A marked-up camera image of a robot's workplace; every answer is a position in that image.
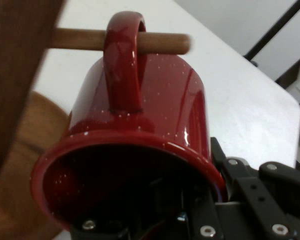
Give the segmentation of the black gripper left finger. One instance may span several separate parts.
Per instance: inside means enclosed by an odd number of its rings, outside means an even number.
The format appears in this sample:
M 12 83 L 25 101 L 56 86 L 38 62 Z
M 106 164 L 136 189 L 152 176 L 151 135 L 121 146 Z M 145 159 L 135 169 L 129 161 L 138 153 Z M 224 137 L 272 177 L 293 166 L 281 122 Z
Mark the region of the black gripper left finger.
M 109 201 L 70 228 L 73 240 L 221 240 L 209 188 L 150 188 L 122 202 Z

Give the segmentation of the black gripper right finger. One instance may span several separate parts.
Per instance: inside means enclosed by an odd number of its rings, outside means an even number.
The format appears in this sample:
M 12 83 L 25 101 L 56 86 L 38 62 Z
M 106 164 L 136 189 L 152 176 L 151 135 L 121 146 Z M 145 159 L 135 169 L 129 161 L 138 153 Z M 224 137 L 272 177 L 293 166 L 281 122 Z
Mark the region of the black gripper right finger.
M 300 240 L 300 170 L 272 161 L 255 170 L 227 158 L 214 137 L 211 152 L 227 190 L 218 207 L 226 240 Z

